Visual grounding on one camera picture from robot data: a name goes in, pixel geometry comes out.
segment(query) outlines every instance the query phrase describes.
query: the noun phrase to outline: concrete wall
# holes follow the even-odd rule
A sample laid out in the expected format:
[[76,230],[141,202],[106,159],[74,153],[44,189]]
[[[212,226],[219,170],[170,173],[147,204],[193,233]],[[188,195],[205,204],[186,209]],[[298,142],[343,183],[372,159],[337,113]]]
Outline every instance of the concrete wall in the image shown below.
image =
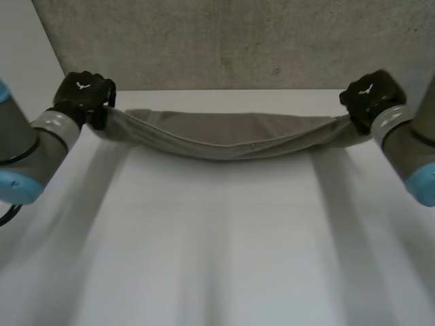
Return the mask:
[[435,67],[431,0],[33,0],[65,72],[121,90],[336,89],[379,68],[411,102]]

